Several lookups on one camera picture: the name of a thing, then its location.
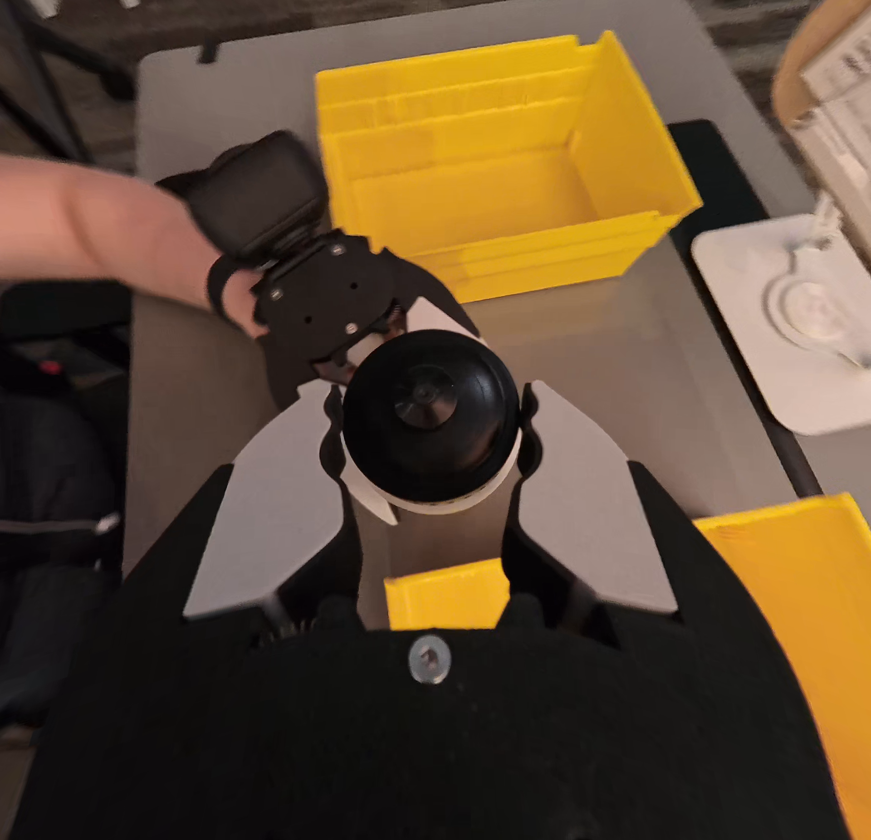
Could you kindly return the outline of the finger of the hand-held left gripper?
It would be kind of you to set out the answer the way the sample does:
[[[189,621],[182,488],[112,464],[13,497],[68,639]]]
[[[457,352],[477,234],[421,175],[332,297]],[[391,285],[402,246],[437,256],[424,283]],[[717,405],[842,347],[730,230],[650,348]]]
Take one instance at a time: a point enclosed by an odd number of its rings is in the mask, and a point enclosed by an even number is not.
[[[342,480],[353,499],[390,527],[398,525],[393,506],[361,472],[345,445],[343,446],[343,454],[345,464]]]
[[[471,332],[462,323],[454,320],[447,313],[435,306],[425,297],[418,297],[405,313],[405,331],[444,331],[470,337],[473,340],[483,342],[480,336]]]

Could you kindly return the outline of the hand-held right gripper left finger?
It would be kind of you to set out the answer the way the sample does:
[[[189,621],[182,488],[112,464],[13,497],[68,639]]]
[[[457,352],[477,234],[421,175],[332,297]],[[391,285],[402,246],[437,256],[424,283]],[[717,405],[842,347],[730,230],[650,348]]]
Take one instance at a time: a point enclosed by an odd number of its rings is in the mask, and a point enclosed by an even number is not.
[[[233,462],[184,616],[259,607],[312,620],[333,595],[356,601],[362,546],[342,475],[342,394],[310,382]]]

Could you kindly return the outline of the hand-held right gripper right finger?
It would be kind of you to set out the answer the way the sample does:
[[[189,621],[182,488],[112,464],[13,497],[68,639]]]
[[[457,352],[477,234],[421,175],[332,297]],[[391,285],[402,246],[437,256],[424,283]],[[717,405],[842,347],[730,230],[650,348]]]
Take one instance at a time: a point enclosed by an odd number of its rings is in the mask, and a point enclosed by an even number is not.
[[[591,418],[541,380],[524,388],[502,565],[544,616],[605,603],[672,615],[678,602],[630,463]]]

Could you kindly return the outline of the white plastic bottle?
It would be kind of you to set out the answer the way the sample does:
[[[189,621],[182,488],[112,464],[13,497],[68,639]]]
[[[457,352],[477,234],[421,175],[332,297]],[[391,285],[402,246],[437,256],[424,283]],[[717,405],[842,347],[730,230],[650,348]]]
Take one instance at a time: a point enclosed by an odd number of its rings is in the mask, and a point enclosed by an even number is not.
[[[495,474],[495,476],[487,481],[483,486],[477,488],[472,493],[468,493],[459,498],[452,498],[445,501],[438,502],[415,502],[404,498],[398,498],[390,493],[385,492],[384,490],[375,487],[380,491],[380,493],[388,499],[388,501],[393,506],[396,516],[398,517],[398,511],[403,510],[411,513],[417,513],[421,515],[428,516],[442,516],[442,515],[452,515],[454,513],[460,513],[470,508],[473,508],[477,504],[481,503],[485,500],[485,498],[491,496],[495,493],[495,490],[501,486],[509,472],[512,470],[514,465],[517,462],[517,456],[520,451],[522,441],[521,432],[517,432],[517,437],[515,439],[514,445],[511,448],[511,451],[506,459],[506,462],[501,466],[499,471]]]

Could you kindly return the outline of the black bottle lid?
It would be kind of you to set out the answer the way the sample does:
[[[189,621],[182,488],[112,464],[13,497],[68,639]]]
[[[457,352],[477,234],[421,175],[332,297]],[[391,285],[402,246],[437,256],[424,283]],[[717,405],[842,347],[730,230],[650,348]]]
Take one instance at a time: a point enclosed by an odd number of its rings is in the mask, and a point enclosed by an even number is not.
[[[520,429],[517,385],[474,337],[408,332],[374,350],[343,398],[343,440],[379,490],[442,504],[483,488],[509,462]]]

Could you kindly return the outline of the yellow plastic bin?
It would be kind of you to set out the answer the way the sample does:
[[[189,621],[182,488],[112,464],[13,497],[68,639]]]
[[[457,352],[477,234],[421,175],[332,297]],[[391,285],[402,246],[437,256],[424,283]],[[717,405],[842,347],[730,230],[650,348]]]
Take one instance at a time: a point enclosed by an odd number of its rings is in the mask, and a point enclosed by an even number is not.
[[[811,707],[847,828],[869,838],[869,525],[847,493],[694,524],[768,619]]]
[[[614,32],[319,72],[334,227],[472,303],[618,278],[703,201]]]

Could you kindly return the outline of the person's left forearm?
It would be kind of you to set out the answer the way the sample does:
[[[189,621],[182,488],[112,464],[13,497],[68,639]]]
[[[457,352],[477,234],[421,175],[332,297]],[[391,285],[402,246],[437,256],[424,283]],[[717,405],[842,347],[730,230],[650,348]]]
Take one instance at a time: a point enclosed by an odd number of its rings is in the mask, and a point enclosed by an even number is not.
[[[218,251],[159,188],[83,166],[1,156],[1,280],[115,281],[206,308]]]

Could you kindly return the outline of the person's left hand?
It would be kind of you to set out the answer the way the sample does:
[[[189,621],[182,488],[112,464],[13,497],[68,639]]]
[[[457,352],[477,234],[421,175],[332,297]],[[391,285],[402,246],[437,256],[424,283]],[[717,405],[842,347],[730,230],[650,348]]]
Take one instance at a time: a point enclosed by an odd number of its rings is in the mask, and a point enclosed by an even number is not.
[[[206,298],[212,312],[252,339],[267,334],[257,309],[257,290],[262,280],[261,270],[240,266],[229,257],[220,257],[206,277]]]

